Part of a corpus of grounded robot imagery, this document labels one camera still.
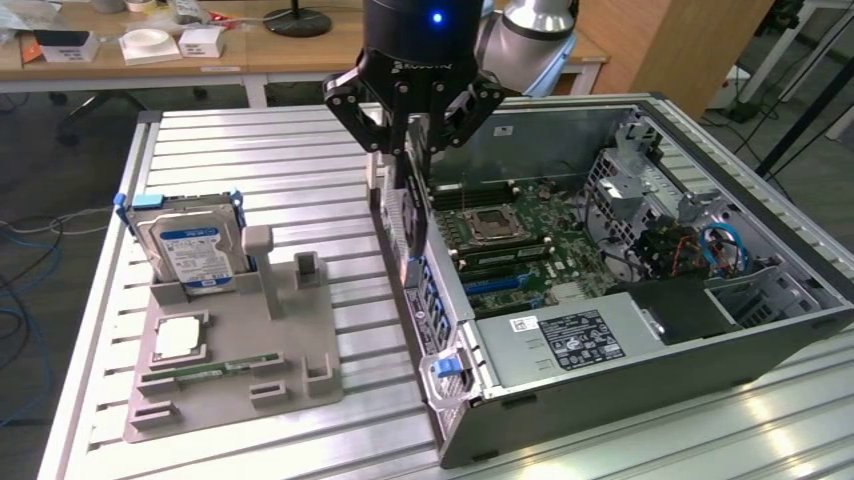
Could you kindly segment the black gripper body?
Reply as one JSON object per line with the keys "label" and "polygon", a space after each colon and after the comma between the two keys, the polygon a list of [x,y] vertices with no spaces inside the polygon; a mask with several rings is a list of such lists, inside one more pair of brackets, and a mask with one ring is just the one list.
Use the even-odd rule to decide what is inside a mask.
{"label": "black gripper body", "polygon": [[475,41],[480,1],[366,1],[358,77],[378,98],[407,93],[450,98],[467,90],[479,71]]}

